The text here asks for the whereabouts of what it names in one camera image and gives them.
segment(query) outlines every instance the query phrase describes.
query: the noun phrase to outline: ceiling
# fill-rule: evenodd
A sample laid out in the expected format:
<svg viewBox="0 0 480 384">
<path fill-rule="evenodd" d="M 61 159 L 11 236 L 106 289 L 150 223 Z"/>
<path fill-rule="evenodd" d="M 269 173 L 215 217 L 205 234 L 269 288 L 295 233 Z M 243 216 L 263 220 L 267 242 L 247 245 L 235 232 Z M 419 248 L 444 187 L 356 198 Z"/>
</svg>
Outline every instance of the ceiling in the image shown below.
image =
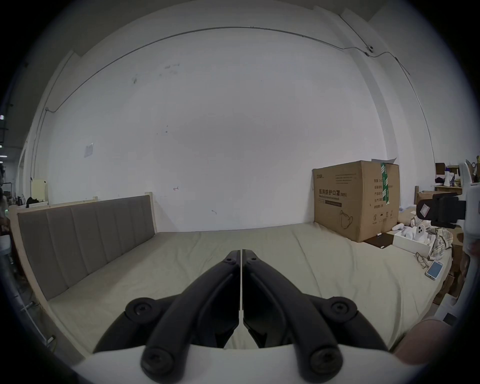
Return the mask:
<svg viewBox="0 0 480 384">
<path fill-rule="evenodd" d="M 131 21 L 186 1 L 189 0 L 85 0 L 70 4 L 49 24 L 18 66 L 12 91 L 2 104 L 5 120 L 0 121 L 0 128 L 4 124 L 8 131 L 1 154 L 7 155 L 9 162 L 19 160 L 43 91 L 58 63 L 70 50 L 81 56 Z M 348 8 L 365 20 L 371 19 L 386 3 L 386 0 L 282 1 L 308 9 L 318 5 L 338 14 Z"/>
</svg>

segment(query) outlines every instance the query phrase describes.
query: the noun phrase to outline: beige bed sheet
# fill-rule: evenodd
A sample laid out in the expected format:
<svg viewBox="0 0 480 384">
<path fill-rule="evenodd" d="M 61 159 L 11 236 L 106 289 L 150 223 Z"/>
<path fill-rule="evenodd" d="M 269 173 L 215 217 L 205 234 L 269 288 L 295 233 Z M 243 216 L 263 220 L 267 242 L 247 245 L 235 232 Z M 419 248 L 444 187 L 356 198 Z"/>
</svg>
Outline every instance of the beige bed sheet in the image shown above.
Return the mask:
<svg viewBox="0 0 480 384">
<path fill-rule="evenodd" d="M 425 315 L 450 269 L 433 281 L 413 254 L 352 242 L 318 224 L 214 232 L 158 233 L 49 301 L 88 352 L 137 297 L 181 293 L 231 251 L 251 249 L 300 291 L 352 299 L 388 347 Z M 240 322 L 228 348 L 255 348 Z"/>
</svg>

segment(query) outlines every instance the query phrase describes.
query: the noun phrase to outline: smartphone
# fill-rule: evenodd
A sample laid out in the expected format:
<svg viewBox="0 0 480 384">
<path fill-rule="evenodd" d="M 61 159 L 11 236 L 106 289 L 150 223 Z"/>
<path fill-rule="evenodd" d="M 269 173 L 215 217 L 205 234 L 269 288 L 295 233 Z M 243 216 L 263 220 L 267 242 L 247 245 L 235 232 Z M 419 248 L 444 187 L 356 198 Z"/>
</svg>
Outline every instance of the smartphone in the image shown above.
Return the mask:
<svg viewBox="0 0 480 384">
<path fill-rule="evenodd" d="M 427 269 L 427 272 L 425 272 L 425 275 L 432 280 L 436 280 L 443 267 L 444 265 L 442 263 L 434 261 L 432 265 L 430 265 L 430 268 Z"/>
</svg>

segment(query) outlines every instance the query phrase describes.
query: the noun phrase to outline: glasses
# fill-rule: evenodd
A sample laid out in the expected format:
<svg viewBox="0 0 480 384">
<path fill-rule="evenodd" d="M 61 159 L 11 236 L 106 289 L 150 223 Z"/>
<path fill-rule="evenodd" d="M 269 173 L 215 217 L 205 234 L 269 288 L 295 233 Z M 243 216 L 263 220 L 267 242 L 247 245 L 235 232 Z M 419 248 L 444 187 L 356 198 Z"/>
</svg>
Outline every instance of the glasses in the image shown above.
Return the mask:
<svg viewBox="0 0 480 384">
<path fill-rule="evenodd" d="M 421 254 L 419 254 L 418 252 L 415 254 L 415 257 L 417 258 L 417 261 L 419 262 L 419 264 L 421 265 L 421 267 L 422 267 L 423 269 L 429 267 L 428 258 L 423 257 L 423 256 L 422 256 Z"/>
</svg>

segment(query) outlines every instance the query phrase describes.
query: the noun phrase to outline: gray fabric headboard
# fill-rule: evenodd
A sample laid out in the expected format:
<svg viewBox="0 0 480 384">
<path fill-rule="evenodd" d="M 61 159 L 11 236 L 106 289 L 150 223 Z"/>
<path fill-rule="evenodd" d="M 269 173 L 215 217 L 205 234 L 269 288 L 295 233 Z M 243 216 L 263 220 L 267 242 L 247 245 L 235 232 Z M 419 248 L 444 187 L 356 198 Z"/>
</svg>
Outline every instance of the gray fabric headboard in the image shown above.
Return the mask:
<svg viewBox="0 0 480 384">
<path fill-rule="evenodd" d="M 18 213 L 47 300 L 155 235 L 148 195 Z"/>
</svg>

